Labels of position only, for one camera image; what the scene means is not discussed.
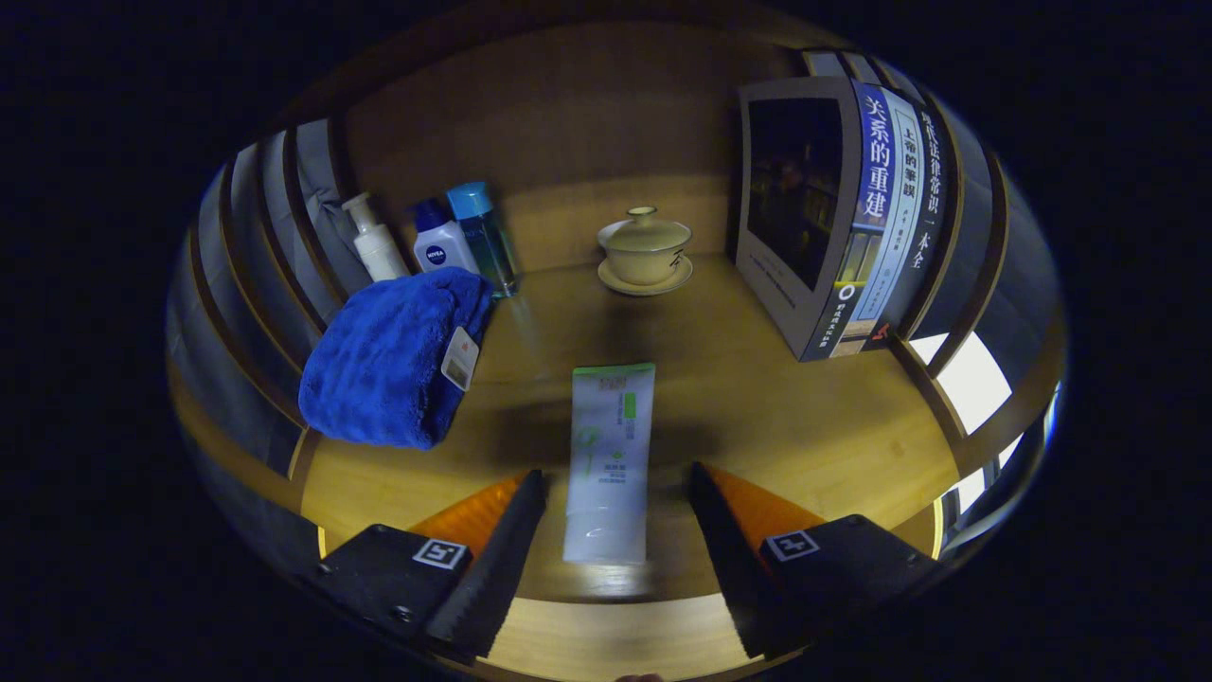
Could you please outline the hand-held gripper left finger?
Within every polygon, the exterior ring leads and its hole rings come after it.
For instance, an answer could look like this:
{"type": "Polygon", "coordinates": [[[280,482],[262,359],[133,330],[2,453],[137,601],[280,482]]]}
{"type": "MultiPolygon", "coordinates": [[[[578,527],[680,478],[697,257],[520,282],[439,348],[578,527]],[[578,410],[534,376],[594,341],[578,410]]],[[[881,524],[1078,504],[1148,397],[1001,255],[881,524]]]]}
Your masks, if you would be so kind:
{"type": "Polygon", "coordinates": [[[538,470],[410,529],[372,525],[318,562],[318,597],[393,643],[471,664],[488,657],[545,511],[538,470]]]}

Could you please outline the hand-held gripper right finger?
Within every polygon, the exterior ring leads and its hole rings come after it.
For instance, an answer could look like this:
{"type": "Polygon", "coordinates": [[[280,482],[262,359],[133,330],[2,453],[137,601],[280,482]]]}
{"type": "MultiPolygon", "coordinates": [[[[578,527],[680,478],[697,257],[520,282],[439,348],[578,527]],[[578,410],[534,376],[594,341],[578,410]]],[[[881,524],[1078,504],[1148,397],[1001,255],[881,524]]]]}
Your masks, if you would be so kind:
{"type": "Polygon", "coordinates": [[[942,571],[865,515],[827,521],[704,462],[688,470],[687,497],[749,657],[774,659],[844,632],[942,571]]]}

